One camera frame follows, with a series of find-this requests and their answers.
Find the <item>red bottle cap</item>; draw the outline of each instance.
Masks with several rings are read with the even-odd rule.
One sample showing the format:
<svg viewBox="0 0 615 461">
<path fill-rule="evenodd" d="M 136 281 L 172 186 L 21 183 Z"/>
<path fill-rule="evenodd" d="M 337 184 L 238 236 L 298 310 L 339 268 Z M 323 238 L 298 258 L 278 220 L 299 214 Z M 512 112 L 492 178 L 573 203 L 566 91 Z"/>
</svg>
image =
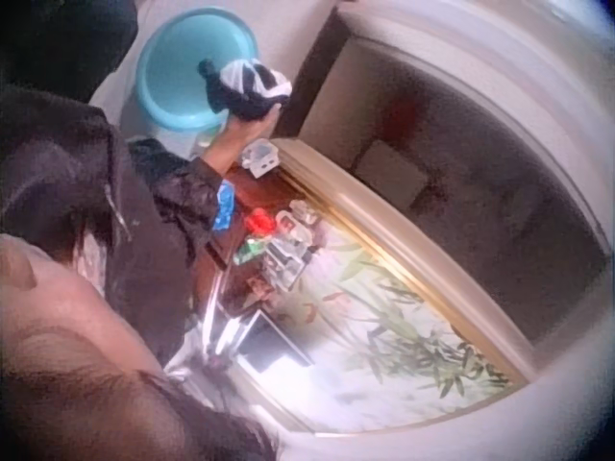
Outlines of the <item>red bottle cap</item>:
<svg viewBox="0 0 615 461">
<path fill-rule="evenodd" d="M 246 217 L 244 224 L 250 233 L 258 237 L 266 237 L 273 234 L 277 227 L 275 218 L 262 208 L 255 208 Z"/>
</svg>

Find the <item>blue plastic basin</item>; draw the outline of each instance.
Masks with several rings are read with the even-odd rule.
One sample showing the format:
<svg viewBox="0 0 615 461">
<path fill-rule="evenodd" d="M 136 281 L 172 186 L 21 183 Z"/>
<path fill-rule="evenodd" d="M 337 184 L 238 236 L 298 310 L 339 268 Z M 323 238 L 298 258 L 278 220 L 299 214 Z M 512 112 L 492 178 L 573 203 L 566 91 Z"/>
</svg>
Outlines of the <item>blue plastic basin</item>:
<svg viewBox="0 0 615 461">
<path fill-rule="evenodd" d="M 208 103 L 199 62 L 220 70 L 238 59 L 258 56 L 257 41 L 237 16 L 203 8 L 171 19 L 145 45 L 136 69 L 136 94 L 155 123 L 176 132 L 204 131 L 224 122 Z"/>
</svg>

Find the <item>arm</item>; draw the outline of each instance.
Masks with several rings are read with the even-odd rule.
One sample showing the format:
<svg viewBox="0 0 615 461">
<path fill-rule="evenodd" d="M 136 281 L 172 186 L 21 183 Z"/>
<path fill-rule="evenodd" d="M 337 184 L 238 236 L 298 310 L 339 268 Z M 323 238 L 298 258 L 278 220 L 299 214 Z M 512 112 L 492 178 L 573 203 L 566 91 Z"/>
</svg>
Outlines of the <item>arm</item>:
<svg viewBox="0 0 615 461">
<path fill-rule="evenodd" d="M 209 239 L 218 213 L 217 192 L 222 177 L 245 147 L 272 126 L 280 112 L 273 107 L 262 120 L 243 122 L 231 116 L 208 149 L 185 167 L 160 181 L 153 190 L 159 213 L 184 236 L 188 264 Z"/>
</svg>

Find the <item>black and white cloth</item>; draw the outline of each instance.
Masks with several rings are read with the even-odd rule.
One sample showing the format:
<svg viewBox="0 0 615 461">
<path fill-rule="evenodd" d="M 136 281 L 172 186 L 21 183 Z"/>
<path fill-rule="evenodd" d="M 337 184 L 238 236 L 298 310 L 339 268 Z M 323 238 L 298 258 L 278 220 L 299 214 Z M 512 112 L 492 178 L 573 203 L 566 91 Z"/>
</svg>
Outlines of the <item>black and white cloth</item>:
<svg viewBox="0 0 615 461">
<path fill-rule="evenodd" d="M 292 92 L 292 83 L 282 73 L 258 60 L 233 61 L 220 72 L 210 60 L 203 60 L 199 73 L 207 82 L 211 109 L 215 113 L 228 109 L 245 121 L 264 118 L 276 104 L 286 105 Z"/>
</svg>

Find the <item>hand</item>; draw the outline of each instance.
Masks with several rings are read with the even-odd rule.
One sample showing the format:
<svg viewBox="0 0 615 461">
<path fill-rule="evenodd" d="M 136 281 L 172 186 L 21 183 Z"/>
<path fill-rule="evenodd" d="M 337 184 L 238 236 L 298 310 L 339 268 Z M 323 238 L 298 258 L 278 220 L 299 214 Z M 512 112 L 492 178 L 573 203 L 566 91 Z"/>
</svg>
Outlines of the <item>hand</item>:
<svg viewBox="0 0 615 461">
<path fill-rule="evenodd" d="M 201 160 L 220 176 L 226 175 L 246 146 L 262 137 L 267 130 L 273 127 L 280 115 L 280 107 L 277 104 L 265 118 L 255 122 L 244 122 L 231 115 L 224 131 L 201 155 Z"/>
<path fill-rule="evenodd" d="M 279 104 L 275 105 L 262 120 L 254 122 L 244 122 L 239 118 L 231 115 L 227 121 L 227 126 L 220 134 L 220 137 L 226 138 L 231 142 L 237 142 L 242 148 L 262 137 L 267 130 L 273 127 L 280 115 Z"/>
</svg>

